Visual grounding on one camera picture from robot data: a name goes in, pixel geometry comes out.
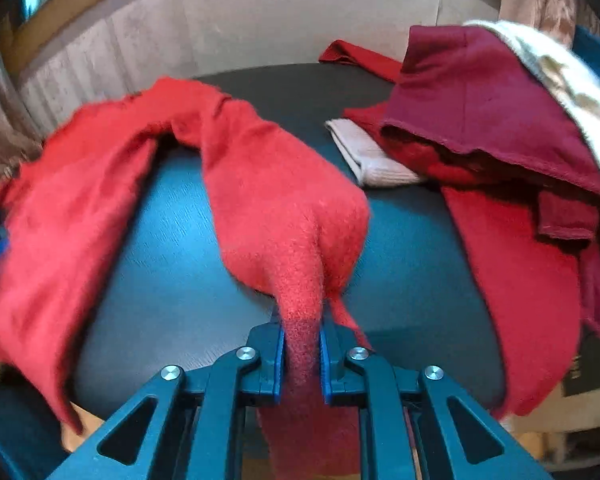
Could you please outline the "bright red fuzzy sweater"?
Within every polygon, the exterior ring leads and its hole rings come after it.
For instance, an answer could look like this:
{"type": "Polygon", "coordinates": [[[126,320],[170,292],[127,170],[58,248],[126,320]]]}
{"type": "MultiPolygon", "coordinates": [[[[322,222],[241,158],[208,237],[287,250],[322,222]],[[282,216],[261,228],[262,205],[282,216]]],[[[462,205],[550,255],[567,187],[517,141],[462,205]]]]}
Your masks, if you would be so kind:
{"type": "Polygon", "coordinates": [[[366,197],[312,148],[208,84],[162,78],[84,106],[0,185],[0,362],[17,367],[62,422],[80,426],[65,392],[76,338],[168,133],[200,151],[224,266],[279,307],[287,389],[260,413],[276,476],[353,474],[358,419],[324,404],[314,365],[323,312],[354,323],[341,295],[364,246],[366,197]]]}

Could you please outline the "pink ribbed knit garment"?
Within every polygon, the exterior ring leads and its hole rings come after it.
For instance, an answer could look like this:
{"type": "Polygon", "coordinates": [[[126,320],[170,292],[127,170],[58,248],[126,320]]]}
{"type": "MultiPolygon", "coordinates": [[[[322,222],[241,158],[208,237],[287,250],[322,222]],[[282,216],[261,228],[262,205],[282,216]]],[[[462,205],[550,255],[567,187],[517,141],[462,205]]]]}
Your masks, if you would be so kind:
{"type": "Polygon", "coordinates": [[[325,127],[361,188],[398,188],[425,179],[390,158],[370,135],[346,118],[331,119],[325,127]]]}

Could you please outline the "maroon garment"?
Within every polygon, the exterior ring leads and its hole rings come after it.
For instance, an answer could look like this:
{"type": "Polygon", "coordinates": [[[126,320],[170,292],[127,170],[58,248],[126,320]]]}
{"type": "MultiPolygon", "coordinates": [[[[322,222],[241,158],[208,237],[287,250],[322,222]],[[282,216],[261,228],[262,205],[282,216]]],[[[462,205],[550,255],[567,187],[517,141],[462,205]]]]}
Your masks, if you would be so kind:
{"type": "Polygon", "coordinates": [[[503,334],[600,333],[600,124],[564,110],[491,23],[415,26],[375,136],[437,181],[503,334]]]}

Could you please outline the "dark red garment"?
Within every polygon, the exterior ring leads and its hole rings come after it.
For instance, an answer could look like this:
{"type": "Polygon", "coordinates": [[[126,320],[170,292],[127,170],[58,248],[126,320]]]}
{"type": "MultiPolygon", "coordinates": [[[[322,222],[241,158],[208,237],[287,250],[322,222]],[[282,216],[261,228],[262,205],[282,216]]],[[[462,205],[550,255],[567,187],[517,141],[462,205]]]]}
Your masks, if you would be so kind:
{"type": "Polygon", "coordinates": [[[562,380],[580,337],[577,261],[536,236],[531,206],[546,175],[522,145],[565,125],[565,114],[475,28],[419,27],[403,61],[343,40],[321,61],[392,83],[386,102],[344,117],[440,186],[500,343],[505,393],[495,415],[531,412],[562,380]]]}

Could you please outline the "cream white garment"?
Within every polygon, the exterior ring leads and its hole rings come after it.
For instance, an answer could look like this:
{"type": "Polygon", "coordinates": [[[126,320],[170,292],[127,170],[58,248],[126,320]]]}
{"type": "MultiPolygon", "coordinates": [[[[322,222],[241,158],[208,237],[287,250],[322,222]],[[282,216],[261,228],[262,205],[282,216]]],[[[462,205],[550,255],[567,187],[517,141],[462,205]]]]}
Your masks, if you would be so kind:
{"type": "Polygon", "coordinates": [[[498,37],[578,126],[600,168],[600,77],[562,44],[537,29],[509,21],[471,20],[498,37]]]}

